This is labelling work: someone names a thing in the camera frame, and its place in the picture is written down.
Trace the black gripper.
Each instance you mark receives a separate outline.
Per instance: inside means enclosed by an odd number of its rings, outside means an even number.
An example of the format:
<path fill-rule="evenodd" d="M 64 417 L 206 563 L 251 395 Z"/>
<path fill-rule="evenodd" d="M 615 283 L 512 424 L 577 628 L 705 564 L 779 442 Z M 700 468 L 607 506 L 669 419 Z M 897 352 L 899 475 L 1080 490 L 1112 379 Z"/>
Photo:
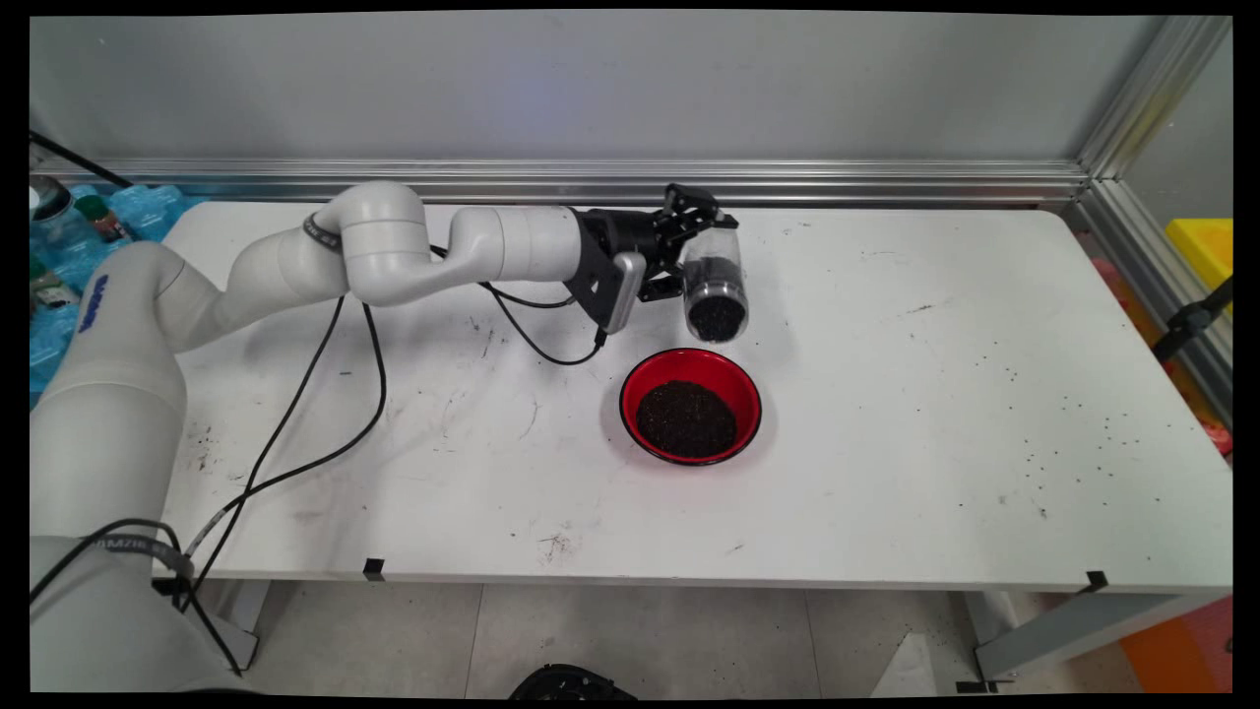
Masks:
<path fill-rule="evenodd" d="M 684 295 L 685 280 L 678 266 L 680 242 L 711 228 L 737 230 L 738 225 L 738 220 L 722 212 L 708 190 L 683 184 L 667 184 L 664 207 L 655 214 L 607 208 L 591 210 L 591 233 L 606 254 L 643 254 L 640 302 Z"/>

